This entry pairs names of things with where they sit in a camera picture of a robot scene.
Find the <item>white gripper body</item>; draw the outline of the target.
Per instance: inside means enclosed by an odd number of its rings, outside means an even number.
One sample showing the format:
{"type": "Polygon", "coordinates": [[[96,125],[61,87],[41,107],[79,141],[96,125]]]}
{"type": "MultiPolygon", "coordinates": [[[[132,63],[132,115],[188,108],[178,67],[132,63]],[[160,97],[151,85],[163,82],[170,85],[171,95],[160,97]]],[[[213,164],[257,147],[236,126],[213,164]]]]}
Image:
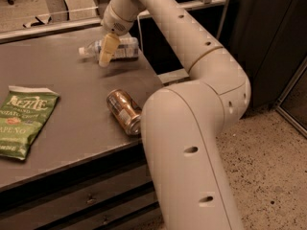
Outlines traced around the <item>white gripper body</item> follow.
{"type": "Polygon", "coordinates": [[[106,32],[121,36],[126,35],[129,32],[133,26],[133,21],[124,20],[115,13],[110,5],[108,5],[104,12],[101,25],[106,32]]]}

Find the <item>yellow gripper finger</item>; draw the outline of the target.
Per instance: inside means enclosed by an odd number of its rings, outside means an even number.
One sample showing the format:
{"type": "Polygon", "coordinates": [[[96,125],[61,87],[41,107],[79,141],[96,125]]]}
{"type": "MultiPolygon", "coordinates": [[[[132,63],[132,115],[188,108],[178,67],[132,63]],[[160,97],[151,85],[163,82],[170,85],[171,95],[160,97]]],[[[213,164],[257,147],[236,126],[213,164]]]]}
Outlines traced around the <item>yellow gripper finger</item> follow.
{"type": "Polygon", "coordinates": [[[107,67],[120,44],[117,34],[106,34],[101,43],[101,52],[99,54],[99,65],[107,67]]]}

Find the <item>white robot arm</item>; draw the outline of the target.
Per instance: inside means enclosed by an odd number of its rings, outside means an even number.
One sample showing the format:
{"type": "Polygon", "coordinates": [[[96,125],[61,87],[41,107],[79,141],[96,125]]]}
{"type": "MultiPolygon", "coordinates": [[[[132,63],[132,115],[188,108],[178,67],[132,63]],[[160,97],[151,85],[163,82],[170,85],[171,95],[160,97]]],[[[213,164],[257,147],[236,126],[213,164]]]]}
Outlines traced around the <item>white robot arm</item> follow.
{"type": "Polygon", "coordinates": [[[189,79],[154,92],[141,136],[167,230],[244,230],[216,137],[246,112],[247,74],[175,0],[110,0],[105,30],[125,35],[148,11],[189,79]]]}

